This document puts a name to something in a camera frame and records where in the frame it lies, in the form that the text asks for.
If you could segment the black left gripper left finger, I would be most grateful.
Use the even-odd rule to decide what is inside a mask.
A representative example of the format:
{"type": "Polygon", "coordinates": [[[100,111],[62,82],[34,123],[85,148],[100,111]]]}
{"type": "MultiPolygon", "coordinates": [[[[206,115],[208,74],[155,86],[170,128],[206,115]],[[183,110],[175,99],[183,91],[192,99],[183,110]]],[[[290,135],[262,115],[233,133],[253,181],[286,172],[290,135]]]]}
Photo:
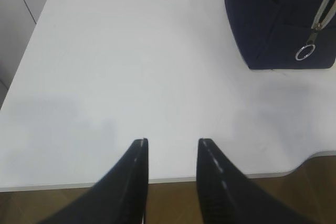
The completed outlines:
{"type": "Polygon", "coordinates": [[[119,161],[86,193],[44,223],[145,223],[149,147],[132,142],[119,161]]]}

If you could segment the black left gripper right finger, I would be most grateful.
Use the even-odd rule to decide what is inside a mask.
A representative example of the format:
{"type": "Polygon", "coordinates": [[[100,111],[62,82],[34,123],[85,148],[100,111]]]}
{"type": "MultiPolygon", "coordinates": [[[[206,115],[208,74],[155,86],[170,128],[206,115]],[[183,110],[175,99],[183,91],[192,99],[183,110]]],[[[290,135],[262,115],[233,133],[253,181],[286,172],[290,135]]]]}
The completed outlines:
{"type": "Polygon", "coordinates": [[[204,223],[311,223],[246,177],[210,138],[198,141],[196,188],[204,223]]]}

